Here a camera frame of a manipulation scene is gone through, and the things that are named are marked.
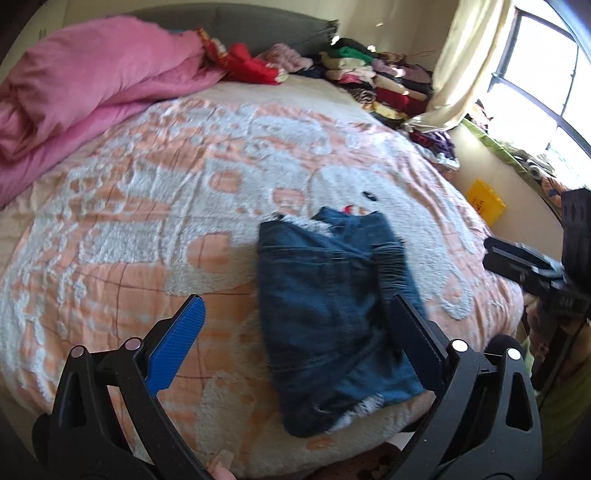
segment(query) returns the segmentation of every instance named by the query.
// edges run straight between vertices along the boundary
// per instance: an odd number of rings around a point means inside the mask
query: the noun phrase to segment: red garment
[[[378,95],[378,102],[387,103],[395,110],[406,113],[408,116],[420,115],[427,109],[426,100],[420,101],[385,88],[376,88],[375,91]]]
[[[266,83],[279,85],[287,80],[287,72],[282,68],[271,66],[267,62],[252,58],[244,43],[235,43],[230,50],[217,38],[209,38],[204,29],[199,27],[197,33],[202,39],[207,56],[216,65],[227,70],[230,79],[247,83]]]

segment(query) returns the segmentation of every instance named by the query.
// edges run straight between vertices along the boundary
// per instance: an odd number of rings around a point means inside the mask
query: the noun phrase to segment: orange and white blanket
[[[372,448],[421,416],[431,396],[331,435],[283,430],[258,326],[262,219],[278,210],[308,218],[324,205],[383,212],[404,240],[430,318],[475,349],[514,332],[521,292],[483,269],[485,223],[402,135],[369,116],[349,122],[280,102],[206,97],[154,105],[33,187],[51,186],[0,282],[1,383],[22,406],[49,411],[74,345],[116,349],[198,293],[205,327],[159,398],[201,459],[231,450],[235,473],[256,478]],[[10,211],[0,226],[14,220]]]

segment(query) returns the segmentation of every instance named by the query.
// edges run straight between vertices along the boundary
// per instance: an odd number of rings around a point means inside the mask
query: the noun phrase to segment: denim garment
[[[373,395],[387,406],[423,391],[385,308],[401,293],[426,318],[402,242],[381,213],[323,207],[313,219],[329,234],[274,220],[258,243],[261,328],[283,425],[297,437],[330,430]]]

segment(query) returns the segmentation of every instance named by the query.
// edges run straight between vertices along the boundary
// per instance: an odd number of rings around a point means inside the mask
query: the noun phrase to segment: headboard
[[[228,47],[236,42],[245,43],[253,56],[276,43],[285,43],[304,56],[318,53],[330,44],[339,26],[338,20],[226,3],[163,5],[129,14],[169,30],[194,30],[201,25]]]

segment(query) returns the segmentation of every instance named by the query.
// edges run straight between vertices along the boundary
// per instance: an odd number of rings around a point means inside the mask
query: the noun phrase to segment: pink duvet
[[[134,17],[73,25],[27,50],[0,85],[0,208],[82,144],[158,100],[204,90],[199,36]]]

